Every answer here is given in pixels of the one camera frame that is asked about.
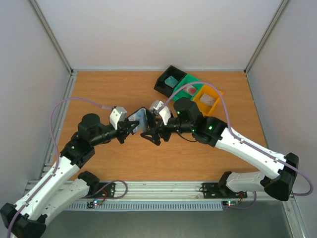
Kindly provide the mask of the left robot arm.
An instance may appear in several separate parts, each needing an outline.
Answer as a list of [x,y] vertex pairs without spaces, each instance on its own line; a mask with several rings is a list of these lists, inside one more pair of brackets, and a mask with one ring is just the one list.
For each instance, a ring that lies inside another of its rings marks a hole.
[[48,224],[76,200],[99,194],[99,179],[82,172],[64,190],[60,188],[95,154],[95,146],[126,137],[139,125],[129,121],[125,113],[112,113],[114,119],[104,125],[97,114],[86,114],[78,124],[78,131],[62,149],[59,158],[45,176],[14,204],[6,203],[0,215],[9,238],[39,238]]

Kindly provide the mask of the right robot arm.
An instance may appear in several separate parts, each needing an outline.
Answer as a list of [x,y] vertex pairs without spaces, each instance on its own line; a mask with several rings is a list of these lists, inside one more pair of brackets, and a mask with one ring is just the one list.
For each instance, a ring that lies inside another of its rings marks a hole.
[[224,172],[212,191],[222,198],[239,192],[265,192],[272,198],[287,201],[297,173],[299,158],[293,153],[283,155],[247,139],[230,128],[227,123],[202,114],[197,104],[188,98],[177,100],[174,117],[161,101],[151,105],[149,128],[141,136],[155,145],[168,141],[173,133],[190,133],[199,143],[227,151],[248,162],[258,172]]

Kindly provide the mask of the teal card stack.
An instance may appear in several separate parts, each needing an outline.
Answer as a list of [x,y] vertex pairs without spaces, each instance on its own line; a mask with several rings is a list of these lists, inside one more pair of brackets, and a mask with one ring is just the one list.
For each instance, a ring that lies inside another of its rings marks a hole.
[[173,76],[169,76],[167,79],[164,80],[164,83],[170,88],[175,88],[179,81]]

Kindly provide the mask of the red patterned card stack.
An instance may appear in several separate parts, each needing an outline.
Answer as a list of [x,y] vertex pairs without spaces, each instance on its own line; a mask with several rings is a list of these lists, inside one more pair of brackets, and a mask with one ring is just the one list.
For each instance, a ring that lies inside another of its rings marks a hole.
[[183,91],[191,96],[194,96],[197,92],[197,89],[193,85],[188,85],[184,87]]

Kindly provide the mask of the black plastic bin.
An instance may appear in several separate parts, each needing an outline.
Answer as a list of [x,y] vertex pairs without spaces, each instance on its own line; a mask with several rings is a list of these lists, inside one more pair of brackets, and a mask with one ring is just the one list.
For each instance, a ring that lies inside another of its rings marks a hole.
[[176,86],[187,75],[186,72],[169,66],[167,70],[157,79],[154,89],[166,97],[170,97]]

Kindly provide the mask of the yellow plastic bin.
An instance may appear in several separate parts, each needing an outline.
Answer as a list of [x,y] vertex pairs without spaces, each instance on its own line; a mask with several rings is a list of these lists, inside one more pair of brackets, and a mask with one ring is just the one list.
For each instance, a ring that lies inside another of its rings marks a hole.
[[192,98],[204,116],[211,116],[221,101],[218,93],[210,86],[203,85]]

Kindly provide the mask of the green plastic bin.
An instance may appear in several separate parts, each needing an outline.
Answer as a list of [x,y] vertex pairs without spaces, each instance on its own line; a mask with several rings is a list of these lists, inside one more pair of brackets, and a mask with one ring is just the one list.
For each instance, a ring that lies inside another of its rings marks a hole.
[[[179,81],[179,83],[176,85],[176,87],[173,90],[173,93],[175,93],[180,87],[184,86],[185,84],[189,84],[191,82],[199,82],[200,80],[193,77],[190,74],[186,74],[183,79]],[[180,98],[186,97],[189,99],[193,99],[194,96],[200,91],[203,84],[194,84],[194,85],[188,85],[184,87],[181,91],[179,91],[172,99],[173,101],[177,101]]]

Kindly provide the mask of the aluminium front rail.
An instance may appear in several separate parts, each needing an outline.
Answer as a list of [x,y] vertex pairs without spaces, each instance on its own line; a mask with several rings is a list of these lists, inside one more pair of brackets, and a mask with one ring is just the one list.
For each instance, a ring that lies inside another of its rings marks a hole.
[[[26,195],[37,183],[37,180],[31,180],[27,183],[23,195]],[[123,195],[125,186],[121,182],[116,183],[114,197]],[[127,181],[128,192],[123,197],[125,201],[176,201],[176,200],[203,200],[203,194],[199,192],[203,181]],[[246,192],[248,197],[243,201],[252,201],[253,192]],[[240,198],[214,200],[240,200]],[[276,201],[267,195],[264,191],[257,192],[257,201]]]

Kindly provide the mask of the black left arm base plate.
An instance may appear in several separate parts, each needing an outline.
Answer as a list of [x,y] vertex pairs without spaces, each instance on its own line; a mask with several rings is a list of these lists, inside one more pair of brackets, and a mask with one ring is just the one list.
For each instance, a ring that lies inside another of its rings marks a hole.
[[89,192],[84,198],[114,198],[116,183],[114,182],[99,182],[98,184],[92,185]]

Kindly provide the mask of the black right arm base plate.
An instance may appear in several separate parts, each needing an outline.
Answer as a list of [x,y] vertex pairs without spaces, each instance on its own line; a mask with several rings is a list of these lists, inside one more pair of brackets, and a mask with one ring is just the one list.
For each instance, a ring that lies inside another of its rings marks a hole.
[[203,194],[204,199],[229,199],[229,198],[247,198],[246,192],[234,192],[226,186],[218,187],[217,182],[204,182],[201,184],[199,192]]

